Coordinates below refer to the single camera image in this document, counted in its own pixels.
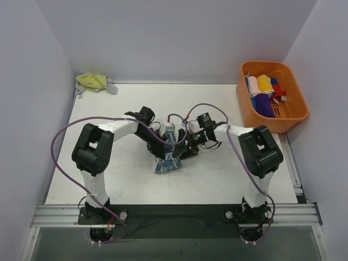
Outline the blue white patterned towel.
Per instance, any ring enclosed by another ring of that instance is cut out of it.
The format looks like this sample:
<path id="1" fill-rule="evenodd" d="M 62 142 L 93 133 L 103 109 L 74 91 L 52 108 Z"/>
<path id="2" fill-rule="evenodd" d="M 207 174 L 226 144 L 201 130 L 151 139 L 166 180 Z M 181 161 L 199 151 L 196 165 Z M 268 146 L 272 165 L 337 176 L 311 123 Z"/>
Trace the blue white patterned towel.
<path id="1" fill-rule="evenodd" d="M 182 167 L 182 163 L 179 157 L 174 157 L 172 155 L 174 151 L 174 146 L 164 145 L 164 159 L 159 157 L 154 158 L 154 173 L 161 175 L 167 174 L 172 171 L 178 170 Z"/>

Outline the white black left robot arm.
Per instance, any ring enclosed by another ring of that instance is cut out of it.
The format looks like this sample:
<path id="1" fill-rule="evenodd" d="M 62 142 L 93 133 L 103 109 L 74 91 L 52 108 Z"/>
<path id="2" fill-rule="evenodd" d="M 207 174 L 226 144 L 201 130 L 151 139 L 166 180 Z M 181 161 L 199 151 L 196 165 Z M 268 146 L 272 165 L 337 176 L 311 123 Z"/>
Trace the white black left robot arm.
<path id="1" fill-rule="evenodd" d="M 126 112 L 122 117 L 101 125 L 86 124 L 72 152 L 72 160 L 80 170 L 86 193 L 85 210 L 98 224 L 109 220 L 110 198 L 105 189 L 104 172 L 109 165 L 114 142 L 134 134 L 143 140 L 150 153 L 164 158 L 166 127 L 151 128 L 154 112 L 142 107 L 139 112 Z"/>

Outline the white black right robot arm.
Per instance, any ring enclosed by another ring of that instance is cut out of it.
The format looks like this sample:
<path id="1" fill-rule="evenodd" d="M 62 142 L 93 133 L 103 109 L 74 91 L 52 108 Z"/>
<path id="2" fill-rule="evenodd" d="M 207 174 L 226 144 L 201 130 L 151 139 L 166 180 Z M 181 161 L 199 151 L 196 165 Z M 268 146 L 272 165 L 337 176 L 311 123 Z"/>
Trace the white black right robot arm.
<path id="1" fill-rule="evenodd" d="M 207 141 L 232 145 L 250 179 L 241 216 L 246 222 L 255 222 L 261 215 L 259 207 L 266 205 L 271 179 L 283 162 L 283 154 L 272 134 L 265 126 L 245 128 L 218 122 L 188 134 L 184 142 L 175 146 L 172 155 L 181 159 L 193 157 L 198 154 L 199 145 Z"/>

